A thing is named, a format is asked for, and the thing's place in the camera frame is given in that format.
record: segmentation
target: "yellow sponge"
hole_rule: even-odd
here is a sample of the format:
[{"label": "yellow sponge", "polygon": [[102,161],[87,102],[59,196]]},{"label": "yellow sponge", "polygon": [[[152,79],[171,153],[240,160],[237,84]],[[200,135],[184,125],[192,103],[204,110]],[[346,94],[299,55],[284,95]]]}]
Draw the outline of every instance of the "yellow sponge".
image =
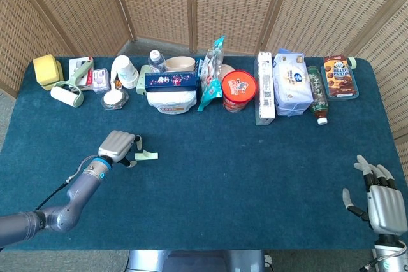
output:
[{"label": "yellow sponge", "polygon": [[45,89],[51,90],[58,81],[63,81],[61,63],[51,54],[33,60],[37,82]]}]

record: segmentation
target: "beige bowl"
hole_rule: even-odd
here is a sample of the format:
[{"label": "beige bowl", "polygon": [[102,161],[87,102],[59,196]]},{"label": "beige bowl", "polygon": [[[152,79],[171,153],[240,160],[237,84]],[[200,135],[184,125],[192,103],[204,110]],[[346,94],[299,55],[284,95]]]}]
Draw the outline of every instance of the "beige bowl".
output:
[{"label": "beige bowl", "polygon": [[192,57],[172,57],[165,63],[167,71],[193,71],[196,60]]},{"label": "beige bowl", "polygon": [[222,79],[227,75],[227,73],[230,73],[231,71],[234,71],[235,69],[227,64],[222,64],[221,68],[219,70],[219,75],[218,75],[218,80],[222,82]]}]

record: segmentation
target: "plastic bottle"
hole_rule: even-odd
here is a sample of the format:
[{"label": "plastic bottle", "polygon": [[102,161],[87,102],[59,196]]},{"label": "plastic bottle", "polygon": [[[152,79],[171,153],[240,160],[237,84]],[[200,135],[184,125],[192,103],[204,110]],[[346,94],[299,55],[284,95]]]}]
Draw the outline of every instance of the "plastic bottle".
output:
[{"label": "plastic bottle", "polygon": [[323,81],[319,69],[316,66],[309,66],[307,72],[309,74],[310,87],[312,88],[313,94],[313,103],[310,105],[310,110],[317,118],[317,124],[327,124],[329,104],[326,94],[324,93]]},{"label": "plastic bottle", "polygon": [[158,50],[150,52],[149,66],[153,73],[164,73],[167,70],[163,54]]}]

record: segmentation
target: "woven panel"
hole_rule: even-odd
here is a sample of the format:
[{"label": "woven panel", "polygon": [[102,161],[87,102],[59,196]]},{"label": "woven panel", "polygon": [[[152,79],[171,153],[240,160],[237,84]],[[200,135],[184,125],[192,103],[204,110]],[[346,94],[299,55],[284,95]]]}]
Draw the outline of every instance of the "woven panel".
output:
[{"label": "woven panel", "polygon": [[398,155],[400,156],[402,169],[404,169],[405,180],[408,184],[408,142],[397,146]]},{"label": "woven panel", "polygon": [[408,127],[408,2],[358,52],[374,68],[393,132]]},{"label": "woven panel", "polygon": [[225,48],[253,54],[271,0],[197,0],[198,46],[209,48],[222,34]]},{"label": "woven panel", "polygon": [[187,0],[124,0],[136,34],[189,44]]},{"label": "woven panel", "polygon": [[81,55],[115,55],[129,39],[115,0],[43,0]]},{"label": "woven panel", "polygon": [[0,10],[0,80],[15,92],[33,58],[71,55],[28,0],[0,0]]},{"label": "woven panel", "polygon": [[306,55],[341,54],[386,0],[284,0],[268,42]]}]

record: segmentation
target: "blue ring on arm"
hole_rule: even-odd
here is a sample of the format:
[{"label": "blue ring on arm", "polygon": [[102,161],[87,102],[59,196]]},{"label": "blue ring on arm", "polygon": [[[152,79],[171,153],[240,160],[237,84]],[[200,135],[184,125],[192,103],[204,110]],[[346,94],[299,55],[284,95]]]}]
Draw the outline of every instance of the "blue ring on arm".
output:
[{"label": "blue ring on arm", "polygon": [[106,162],[104,159],[102,159],[100,157],[95,157],[93,159],[93,161],[101,162],[101,163],[105,164],[108,167],[109,171],[112,170],[112,166],[108,162]]}]

